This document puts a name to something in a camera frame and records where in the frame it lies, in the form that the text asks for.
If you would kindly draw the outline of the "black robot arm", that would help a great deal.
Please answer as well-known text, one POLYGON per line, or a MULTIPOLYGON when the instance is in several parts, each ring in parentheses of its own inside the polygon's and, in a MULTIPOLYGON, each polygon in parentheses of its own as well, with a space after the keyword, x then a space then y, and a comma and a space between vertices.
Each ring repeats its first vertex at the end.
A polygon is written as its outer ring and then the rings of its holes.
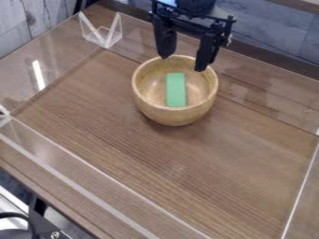
POLYGON ((216 5, 216 0, 151 0, 158 54, 171 57, 178 48, 178 33, 199 38, 195 70, 202 72, 215 61, 222 46, 232 42, 235 15, 216 5))

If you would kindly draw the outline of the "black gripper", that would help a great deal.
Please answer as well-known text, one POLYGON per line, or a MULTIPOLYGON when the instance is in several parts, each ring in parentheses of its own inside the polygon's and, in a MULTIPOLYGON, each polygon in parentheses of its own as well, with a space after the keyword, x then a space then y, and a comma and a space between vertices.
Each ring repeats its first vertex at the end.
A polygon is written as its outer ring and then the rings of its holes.
POLYGON ((178 33, 171 22, 175 28, 192 35, 200 35, 219 26, 216 33, 208 32, 200 37, 195 70, 204 71, 215 61, 220 45, 228 46, 232 42, 235 15, 216 5, 216 0, 151 0, 151 3, 154 33, 162 59, 167 59, 176 51, 178 33))

